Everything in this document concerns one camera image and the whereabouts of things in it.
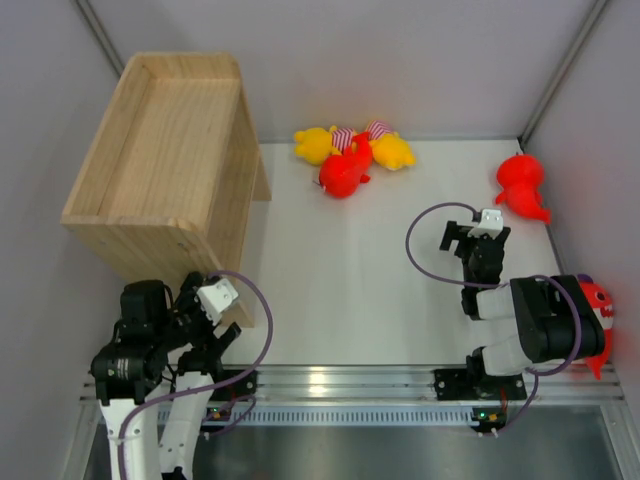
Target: striped hat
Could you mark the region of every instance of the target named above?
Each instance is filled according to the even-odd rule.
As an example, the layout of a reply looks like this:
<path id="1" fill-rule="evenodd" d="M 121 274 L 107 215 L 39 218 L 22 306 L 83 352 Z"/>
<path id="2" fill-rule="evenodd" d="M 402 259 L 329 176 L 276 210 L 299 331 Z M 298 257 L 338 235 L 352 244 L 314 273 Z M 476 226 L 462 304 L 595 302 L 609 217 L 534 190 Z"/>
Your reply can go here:
<path id="1" fill-rule="evenodd" d="M 393 133 L 391 127 L 380 120 L 372 120 L 369 122 L 365 131 L 369 132 L 369 140 L 378 140 L 387 133 Z"/>
<path id="2" fill-rule="evenodd" d="M 334 147 L 344 153 L 347 147 L 351 146 L 351 141 L 356 131 L 353 128 L 339 128 L 331 132 L 331 143 Z"/>

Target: gray wall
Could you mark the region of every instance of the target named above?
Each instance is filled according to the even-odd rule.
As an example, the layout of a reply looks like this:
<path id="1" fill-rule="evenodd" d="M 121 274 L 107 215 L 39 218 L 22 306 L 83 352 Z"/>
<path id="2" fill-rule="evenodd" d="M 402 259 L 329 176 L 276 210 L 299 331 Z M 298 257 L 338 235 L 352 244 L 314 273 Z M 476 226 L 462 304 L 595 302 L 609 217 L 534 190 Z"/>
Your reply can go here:
<path id="1" fill-rule="evenodd" d="M 126 59 L 228 50 L 264 141 L 388 120 L 406 137 L 520 134 L 592 0 L 92 0 Z"/>
<path id="2" fill-rule="evenodd" d="M 69 1 L 1 11 L 1 476 L 55 479 L 122 286 L 58 225 L 116 81 Z"/>
<path id="3" fill-rule="evenodd" d="M 529 151 L 547 169 L 570 271 L 614 298 L 614 364 L 640 424 L 640 2 L 611 2 Z"/>

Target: white table surface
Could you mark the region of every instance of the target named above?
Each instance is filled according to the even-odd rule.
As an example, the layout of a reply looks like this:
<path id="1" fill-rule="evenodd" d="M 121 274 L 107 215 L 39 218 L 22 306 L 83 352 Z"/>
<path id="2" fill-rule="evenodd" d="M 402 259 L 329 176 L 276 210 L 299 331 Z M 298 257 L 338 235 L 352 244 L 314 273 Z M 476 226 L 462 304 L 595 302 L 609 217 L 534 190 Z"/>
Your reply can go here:
<path id="1" fill-rule="evenodd" d="M 480 345 L 515 332 L 514 321 L 473 322 L 460 289 L 424 277 L 404 249 L 413 218 L 433 204 L 460 201 L 491 207 L 495 171 L 519 151 L 515 140 L 425 141 L 412 144 L 418 164 L 390 172 L 378 165 L 355 195 L 336 200 L 312 183 L 317 169 L 291 144 L 263 145 L 271 202 L 252 205 L 243 272 L 263 290 L 275 316 L 265 364 L 459 364 Z M 557 274 L 545 226 L 503 210 L 512 228 L 502 280 Z M 412 240 L 427 269 L 462 279 L 460 260 L 438 250 L 447 220 L 470 224 L 468 211 L 447 208 L 425 217 Z M 247 298 L 248 293 L 242 290 Z M 266 319 L 245 329 L 225 364 L 253 362 Z"/>

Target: yellow plush toy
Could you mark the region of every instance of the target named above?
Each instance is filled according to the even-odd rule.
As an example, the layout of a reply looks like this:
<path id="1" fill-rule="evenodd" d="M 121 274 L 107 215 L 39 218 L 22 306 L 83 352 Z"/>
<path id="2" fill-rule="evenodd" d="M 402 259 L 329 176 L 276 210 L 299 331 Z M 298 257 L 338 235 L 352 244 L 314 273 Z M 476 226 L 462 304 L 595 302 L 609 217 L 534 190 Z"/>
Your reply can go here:
<path id="1" fill-rule="evenodd" d="M 295 153 L 311 165 L 322 165 L 330 155 L 341 155 L 351 145 L 354 135 L 352 128 L 338 128 L 335 125 L 328 131 L 321 127 L 301 130 L 293 137 L 297 143 Z"/>
<path id="2" fill-rule="evenodd" d="M 398 170 L 415 165 L 416 157 L 409 144 L 400 138 L 398 132 L 391 131 L 386 123 L 374 120 L 369 123 L 369 144 L 373 150 L 373 159 L 389 170 Z"/>

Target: red shark toy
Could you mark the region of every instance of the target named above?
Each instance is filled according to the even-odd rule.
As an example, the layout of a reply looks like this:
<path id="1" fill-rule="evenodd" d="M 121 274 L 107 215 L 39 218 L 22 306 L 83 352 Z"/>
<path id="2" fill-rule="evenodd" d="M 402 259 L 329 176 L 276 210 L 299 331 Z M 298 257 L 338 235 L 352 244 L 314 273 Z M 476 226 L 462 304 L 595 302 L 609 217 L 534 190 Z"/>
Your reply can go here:
<path id="1" fill-rule="evenodd" d="M 593 372 L 595 377 L 600 380 L 600 370 L 607 363 L 611 355 L 611 347 L 613 342 L 613 302 L 607 291 L 597 283 L 594 283 L 591 277 L 587 275 L 578 275 L 578 281 L 584 296 L 593 311 L 600 320 L 600 324 L 604 330 L 604 351 L 595 357 L 585 359 L 587 366 Z"/>
<path id="2" fill-rule="evenodd" d="M 353 137 L 356 151 L 352 146 L 347 147 L 344 155 L 331 155 L 322 164 L 318 182 L 329 195 L 336 198 L 346 198 L 352 195 L 361 183 L 367 183 L 371 178 L 367 170 L 373 161 L 373 152 L 369 145 L 369 132 Z"/>
<path id="3" fill-rule="evenodd" d="M 525 218 L 551 223 L 551 210 L 541 207 L 538 187 L 544 181 L 544 169 L 532 155 L 514 155 L 498 169 L 498 183 L 504 189 L 495 203 L 503 202 L 516 214 Z"/>

